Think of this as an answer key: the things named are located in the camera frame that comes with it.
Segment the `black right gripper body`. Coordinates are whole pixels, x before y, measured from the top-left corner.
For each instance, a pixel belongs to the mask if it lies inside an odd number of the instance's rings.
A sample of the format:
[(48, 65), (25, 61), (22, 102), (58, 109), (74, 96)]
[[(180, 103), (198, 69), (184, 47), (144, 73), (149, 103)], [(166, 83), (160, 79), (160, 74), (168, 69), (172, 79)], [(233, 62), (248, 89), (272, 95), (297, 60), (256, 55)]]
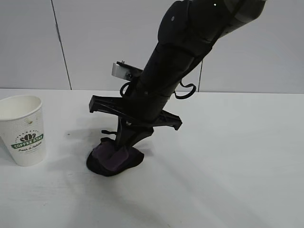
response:
[(172, 127), (178, 130), (182, 121), (179, 116), (163, 110), (162, 100), (127, 100), (122, 97), (92, 96), (89, 111), (102, 112), (118, 117), (117, 130), (125, 127), (153, 128), (159, 126)]

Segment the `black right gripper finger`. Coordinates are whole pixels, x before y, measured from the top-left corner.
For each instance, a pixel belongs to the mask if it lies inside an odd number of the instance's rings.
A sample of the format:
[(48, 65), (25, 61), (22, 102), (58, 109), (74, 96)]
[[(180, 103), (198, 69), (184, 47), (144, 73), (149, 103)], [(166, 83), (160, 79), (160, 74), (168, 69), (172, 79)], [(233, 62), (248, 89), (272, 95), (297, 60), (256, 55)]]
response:
[(139, 141), (152, 136), (154, 129), (145, 126), (128, 126), (123, 127), (124, 146), (133, 147)]
[(124, 147), (128, 140), (128, 126), (126, 120), (122, 117), (118, 117), (117, 133), (115, 138), (115, 144), (117, 148)]

